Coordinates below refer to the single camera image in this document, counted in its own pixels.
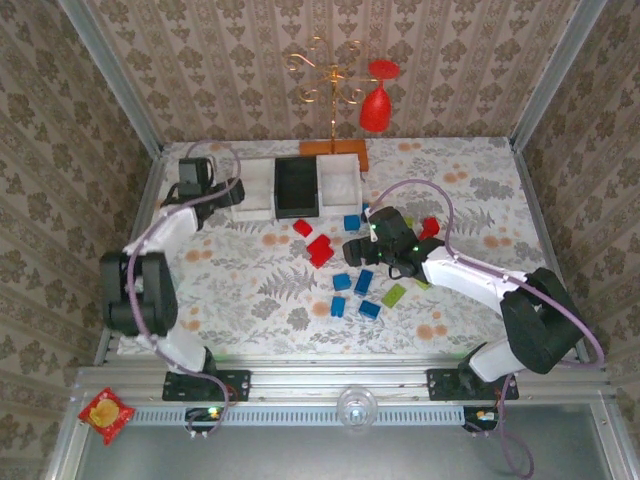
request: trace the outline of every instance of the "black box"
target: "black box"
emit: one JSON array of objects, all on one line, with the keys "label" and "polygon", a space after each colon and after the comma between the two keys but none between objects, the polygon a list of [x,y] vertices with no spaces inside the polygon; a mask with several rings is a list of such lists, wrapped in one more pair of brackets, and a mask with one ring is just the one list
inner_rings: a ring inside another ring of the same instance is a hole
[{"label": "black box", "polygon": [[276,218],[317,217],[316,157],[276,158],[275,170]]}]

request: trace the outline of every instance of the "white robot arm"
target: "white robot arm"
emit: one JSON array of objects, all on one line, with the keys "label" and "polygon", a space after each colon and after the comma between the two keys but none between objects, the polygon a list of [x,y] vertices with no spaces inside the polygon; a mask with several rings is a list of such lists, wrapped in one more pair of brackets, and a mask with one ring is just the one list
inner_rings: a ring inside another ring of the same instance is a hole
[{"label": "white robot arm", "polygon": [[[182,181],[172,188],[165,206],[159,211],[159,216],[164,217],[159,228],[149,236],[148,232],[153,228],[149,227],[122,251],[106,253],[100,259],[106,326],[135,338],[145,348],[160,349],[167,358],[169,370],[174,373],[183,373],[186,369],[213,375],[216,367],[213,355],[197,336],[177,323],[178,302],[169,264],[180,246],[202,228],[215,209],[236,205],[244,199],[242,181],[238,180],[228,194],[168,215],[175,210],[176,204],[210,196],[229,185],[229,182],[213,185],[213,176],[207,174],[207,162],[204,158],[181,161]],[[176,189],[177,199],[172,197]],[[138,330],[134,321],[126,282],[129,258],[140,242],[144,244],[135,261],[135,289],[145,325],[151,334],[149,338]]]},{"label": "white robot arm", "polygon": [[385,263],[393,279],[412,277],[456,290],[502,316],[507,337],[474,350],[459,366],[463,375],[490,383],[523,369],[548,373],[582,338],[580,329],[558,310],[514,283],[535,288],[578,316],[567,291],[550,270],[508,271],[465,257],[436,238],[418,241],[393,207],[376,211],[368,222],[371,237],[343,246],[349,265],[359,266],[363,259],[367,265]]}]

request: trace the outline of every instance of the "red glass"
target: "red glass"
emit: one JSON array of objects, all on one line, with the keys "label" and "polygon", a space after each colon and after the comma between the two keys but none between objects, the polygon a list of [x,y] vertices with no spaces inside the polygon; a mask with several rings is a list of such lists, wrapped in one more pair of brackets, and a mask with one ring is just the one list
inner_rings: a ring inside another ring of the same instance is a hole
[{"label": "red glass", "polygon": [[400,67],[389,60],[376,60],[369,64],[369,73],[380,80],[378,88],[362,102],[360,126],[369,132],[380,133],[391,122],[391,99],[384,90],[383,80],[391,80],[400,73]]},{"label": "red glass", "polygon": [[368,132],[380,133],[389,128],[391,121],[391,99],[382,82],[367,95],[360,110],[360,126]]}]

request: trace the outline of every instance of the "green block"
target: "green block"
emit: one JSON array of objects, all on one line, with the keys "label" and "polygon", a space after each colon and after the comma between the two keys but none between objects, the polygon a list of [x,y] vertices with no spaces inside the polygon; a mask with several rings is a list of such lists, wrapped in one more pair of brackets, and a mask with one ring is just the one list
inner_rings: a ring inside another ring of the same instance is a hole
[{"label": "green block", "polygon": [[420,280],[416,280],[416,283],[418,284],[418,286],[423,289],[423,290],[428,290],[431,288],[431,284],[430,283],[423,283]]},{"label": "green block", "polygon": [[382,304],[386,305],[389,308],[393,308],[394,305],[400,301],[402,295],[404,295],[406,292],[407,289],[402,285],[395,284],[382,299]]}]

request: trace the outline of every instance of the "patterned wallpaper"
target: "patterned wallpaper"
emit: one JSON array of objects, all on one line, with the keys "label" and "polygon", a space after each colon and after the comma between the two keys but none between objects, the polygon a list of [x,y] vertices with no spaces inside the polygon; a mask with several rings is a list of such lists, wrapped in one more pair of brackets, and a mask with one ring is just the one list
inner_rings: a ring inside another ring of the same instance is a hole
[{"label": "patterned wallpaper", "polygon": [[[577,0],[88,0],[162,143],[202,138],[328,138],[328,90],[302,102],[283,53],[326,37],[401,67],[388,83],[392,137],[508,136]],[[341,103],[340,137],[362,137],[359,107]]]},{"label": "patterned wallpaper", "polygon": [[0,478],[46,466],[150,160],[53,1],[0,1]]},{"label": "patterned wallpaper", "polygon": [[524,153],[640,452],[639,2],[608,2]]}]

